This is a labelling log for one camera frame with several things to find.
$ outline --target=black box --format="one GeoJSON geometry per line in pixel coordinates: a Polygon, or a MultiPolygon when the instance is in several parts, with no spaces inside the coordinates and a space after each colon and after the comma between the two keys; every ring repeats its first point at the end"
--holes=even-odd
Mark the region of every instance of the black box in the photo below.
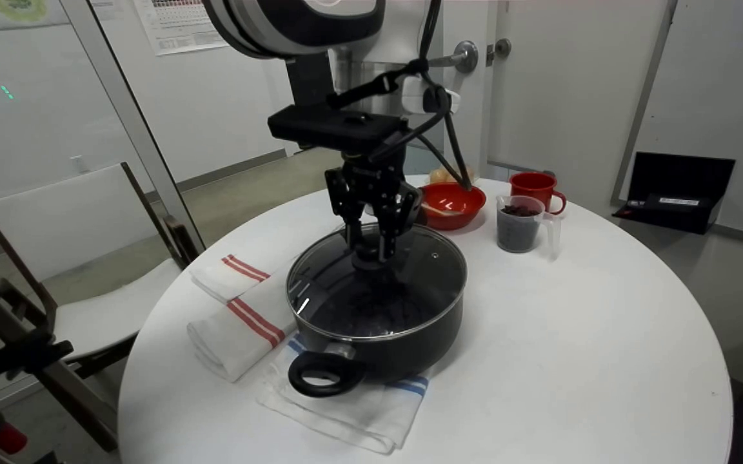
{"type": "Polygon", "coordinates": [[[728,192],[734,160],[637,152],[620,220],[704,236],[728,192]]]}

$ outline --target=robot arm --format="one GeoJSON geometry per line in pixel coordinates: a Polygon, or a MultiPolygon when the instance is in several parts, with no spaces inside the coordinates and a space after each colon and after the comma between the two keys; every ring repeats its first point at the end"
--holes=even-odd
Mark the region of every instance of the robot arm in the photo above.
{"type": "MultiPolygon", "coordinates": [[[[329,203],[344,221],[350,247],[384,260],[397,238],[414,221],[419,193],[404,183],[404,144],[433,123],[445,121],[450,147],[450,95],[427,77],[427,45],[440,0],[204,0],[217,32],[241,55],[258,60],[293,60],[334,53],[347,60],[339,83],[364,81],[357,69],[381,67],[369,83],[334,94],[320,107],[289,107],[267,120],[279,140],[333,147],[343,152],[343,167],[326,170],[329,203]],[[404,77],[423,77],[424,123],[409,129],[397,114],[369,114],[350,107],[392,95],[404,77]],[[364,208],[375,216],[375,229],[361,228],[364,208]]],[[[458,181],[466,167],[457,152],[458,181]]]]}

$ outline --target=frying pan handle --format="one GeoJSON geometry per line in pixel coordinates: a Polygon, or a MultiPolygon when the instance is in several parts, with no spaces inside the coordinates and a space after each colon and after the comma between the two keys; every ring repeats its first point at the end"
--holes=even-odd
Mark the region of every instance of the frying pan handle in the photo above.
{"type": "Polygon", "coordinates": [[[365,364],[334,355],[302,352],[289,366],[289,382],[307,398],[334,398],[353,390],[365,375],[365,364]]]}

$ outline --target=round white table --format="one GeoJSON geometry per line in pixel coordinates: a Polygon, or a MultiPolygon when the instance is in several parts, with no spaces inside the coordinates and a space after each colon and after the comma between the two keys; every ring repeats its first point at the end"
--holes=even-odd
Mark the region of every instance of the round white table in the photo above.
{"type": "MultiPolygon", "coordinates": [[[[449,238],[470,266],[464,326],[437,364],[399,452],[379,456],[258,406],[267,364],[240,384],[208,375],[186,323],[219,305],[191,268],[163,294],[129,355],[119,401],[125,464],[725,464],[733,398],[722,352],[688,288],[646,247],[569,203],[562,252],[494,246],[491,196],[449,238]]],[[[289,259],[339,220],[326,193],[236,228],[205,252],[284,247],[289,259]]]]}

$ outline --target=glass cup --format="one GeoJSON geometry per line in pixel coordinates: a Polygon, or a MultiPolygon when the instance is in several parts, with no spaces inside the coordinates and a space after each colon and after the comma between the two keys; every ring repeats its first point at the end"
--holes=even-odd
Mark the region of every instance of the glass cup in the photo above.
{"type": "Polygon", "coordinates": [[[543,250],[550,260],[560,252],[560,216],[534,196],[497,196],[497,247],[504,252],[543,250]]]}

